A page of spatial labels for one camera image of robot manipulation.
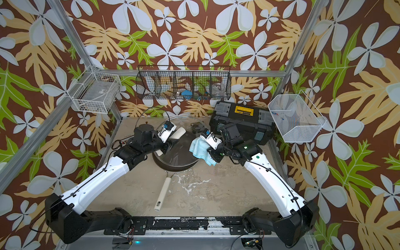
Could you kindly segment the glass pot lid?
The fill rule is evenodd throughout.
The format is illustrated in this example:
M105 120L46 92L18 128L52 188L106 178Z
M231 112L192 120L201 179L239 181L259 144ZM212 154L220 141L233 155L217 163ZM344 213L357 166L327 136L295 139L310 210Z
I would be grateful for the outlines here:
M191 131L191 124L200 122L206 125L199 118L191 117L189 115L175 116L171 118L171 122L177 125L178 129L184 128L185 134L180 137L179 142L171 149L168 154L157 156L153 153L153 159L156 165L161 169L169 172L182 172L193 167L199 159L194 157L189 151L191 142L200 136L200 134L193 134Z

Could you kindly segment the light blue cloth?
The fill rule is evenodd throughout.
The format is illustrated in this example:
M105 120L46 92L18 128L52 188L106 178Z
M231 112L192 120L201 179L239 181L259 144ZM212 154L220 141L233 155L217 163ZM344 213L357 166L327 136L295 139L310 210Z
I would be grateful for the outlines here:
M210 145L199 136L191 142L189 151L194 157L203 159L209 166L215 166L216 162L207 151L209 147Z

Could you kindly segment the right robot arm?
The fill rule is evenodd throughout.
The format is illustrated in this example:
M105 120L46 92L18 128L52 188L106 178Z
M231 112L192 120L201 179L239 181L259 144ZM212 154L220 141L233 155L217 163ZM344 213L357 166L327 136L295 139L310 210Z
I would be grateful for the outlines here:
M266 190L278 211L252 208L242 216L247 233L274 232L287 248L294 247L316 222L319 208L296 193L270 164L267 156L253 140L244 140L235 124L221 128L222 138L204 129L200 139L209 147L207 152L215 162L229 157L248 170Z

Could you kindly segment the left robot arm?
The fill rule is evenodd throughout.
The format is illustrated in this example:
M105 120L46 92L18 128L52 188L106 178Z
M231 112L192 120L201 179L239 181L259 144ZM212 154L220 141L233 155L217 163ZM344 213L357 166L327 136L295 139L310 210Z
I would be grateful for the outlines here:
M132 217L124 209L88 211L87 207L113 182L145 161L149 154L167 154L185 132L184 128L169 121L160 132L149 124L139 125L134 129L134 135L104 166L63 194L46 198L46 224L66 244L93 231L129 233L133 228Z

